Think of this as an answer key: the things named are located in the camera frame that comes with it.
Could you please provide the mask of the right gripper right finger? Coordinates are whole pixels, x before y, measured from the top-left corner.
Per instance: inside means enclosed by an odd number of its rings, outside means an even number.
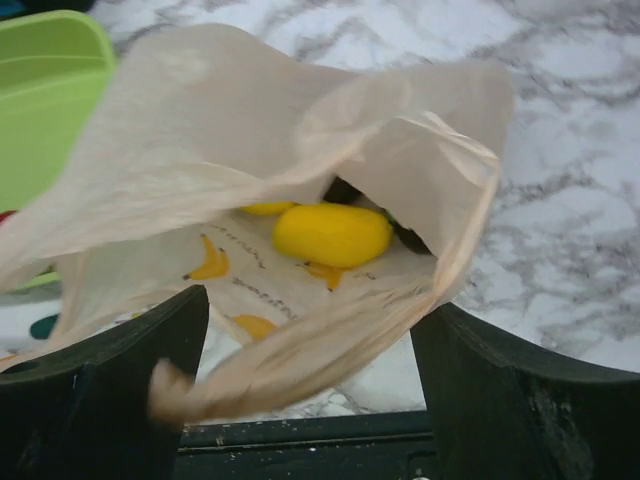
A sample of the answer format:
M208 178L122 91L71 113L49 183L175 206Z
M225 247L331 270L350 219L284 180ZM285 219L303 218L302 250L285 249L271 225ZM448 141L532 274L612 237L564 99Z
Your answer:
M446 304L411 330L445 479L636 479L639 376Z

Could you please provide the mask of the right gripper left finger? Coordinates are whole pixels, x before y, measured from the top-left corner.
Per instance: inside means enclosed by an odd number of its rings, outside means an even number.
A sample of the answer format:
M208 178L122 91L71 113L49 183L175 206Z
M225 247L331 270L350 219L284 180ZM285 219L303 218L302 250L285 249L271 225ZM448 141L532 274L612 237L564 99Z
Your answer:
M134 320L1 375L4 479L170 479L181 432L147 413L156 362L196 373L208 298L192 286Z

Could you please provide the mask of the yellow fake mango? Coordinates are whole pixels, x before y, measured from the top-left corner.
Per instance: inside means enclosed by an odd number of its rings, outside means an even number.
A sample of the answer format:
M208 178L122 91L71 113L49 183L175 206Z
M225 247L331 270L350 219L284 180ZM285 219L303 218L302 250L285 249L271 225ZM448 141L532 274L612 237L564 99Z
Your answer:
M273 245L282 254L321 265L352 268L388 248L393 230L384 215L332 203L299 205L274 225Z

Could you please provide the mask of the translucent orange plastic bag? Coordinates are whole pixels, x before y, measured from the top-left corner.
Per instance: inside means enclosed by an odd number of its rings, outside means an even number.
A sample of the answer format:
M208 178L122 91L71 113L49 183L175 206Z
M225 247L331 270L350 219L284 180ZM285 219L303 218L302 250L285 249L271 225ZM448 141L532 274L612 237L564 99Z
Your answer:
M1 287L48 266L63 292L52 352L181 290L202 234L231 271L205 310L240 349L203 380L154 363L151 412L172 423L275 411L356 374L464 284L500 183L514 89L500 63L355 73L297 62L227 25L139 40L57 181L1 229ZM431 251L400 251L334 292L240 213L312 203L333 177Z

